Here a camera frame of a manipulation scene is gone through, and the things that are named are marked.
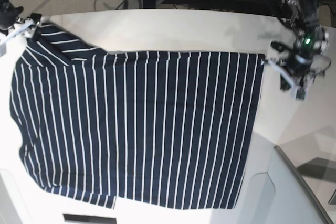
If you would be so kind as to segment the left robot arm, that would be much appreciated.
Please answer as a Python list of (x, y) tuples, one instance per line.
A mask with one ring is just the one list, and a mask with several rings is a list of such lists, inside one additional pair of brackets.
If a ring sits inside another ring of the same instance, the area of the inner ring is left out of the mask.
[(319, 22), (317, 0), (286, 0), (285, 3), (291, 10), (286, 27), (296, 36), (285, 70), (293, 77), (302, 77), (310, 72), (315, 57), (327, 49), (329, 35)]

